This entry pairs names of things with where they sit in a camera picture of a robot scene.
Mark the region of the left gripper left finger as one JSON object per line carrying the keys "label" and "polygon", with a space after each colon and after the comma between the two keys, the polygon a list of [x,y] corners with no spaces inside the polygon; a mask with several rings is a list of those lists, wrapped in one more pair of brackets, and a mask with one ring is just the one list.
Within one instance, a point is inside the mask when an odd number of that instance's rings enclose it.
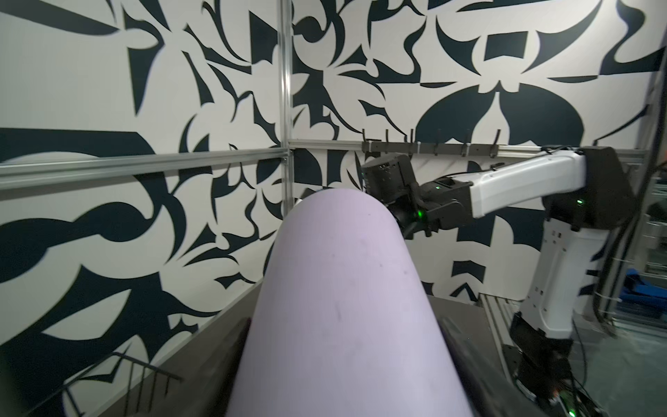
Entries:
{"label": "left gripper left finger", "polygon": [[146,416],[226,416],[252,320],[244,318],[212,356]]}

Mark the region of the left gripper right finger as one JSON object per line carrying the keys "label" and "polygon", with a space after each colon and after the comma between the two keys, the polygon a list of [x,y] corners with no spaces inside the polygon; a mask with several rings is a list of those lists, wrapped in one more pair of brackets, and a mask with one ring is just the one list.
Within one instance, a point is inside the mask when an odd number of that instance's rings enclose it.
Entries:
{"label": "left gripper right finger", "polygon": [[440,318],[439,328],[474,416],[545,416],[510,384],[451,320]]}

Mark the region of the lavender cup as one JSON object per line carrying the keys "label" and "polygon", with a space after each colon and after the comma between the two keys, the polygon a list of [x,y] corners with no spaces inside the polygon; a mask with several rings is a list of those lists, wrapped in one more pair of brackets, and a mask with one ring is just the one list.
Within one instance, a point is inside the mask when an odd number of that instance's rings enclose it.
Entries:
{"label": "lavender cup", "polygon": [[278,231],[230,416],[469,416],[399,227],[352,189],[297,204]]}

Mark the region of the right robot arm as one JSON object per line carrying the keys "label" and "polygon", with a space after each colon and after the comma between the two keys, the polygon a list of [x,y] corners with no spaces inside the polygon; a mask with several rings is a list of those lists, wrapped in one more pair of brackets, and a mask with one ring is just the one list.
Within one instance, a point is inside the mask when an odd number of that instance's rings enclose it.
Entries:
{"label": "right robot arm", "polygon": [[615,149],[549,149],[519,163],[423,184],[408,156],[393,154],[366,163],[361,174],[366,192],[389,209],[407,239],[542,200],[540,258],[510,336],[521,352],[516,385],[532,401],[553,401],[559,384],[573,378],[573,311],[585,272],[610,232],[634,211],[632,186]]}

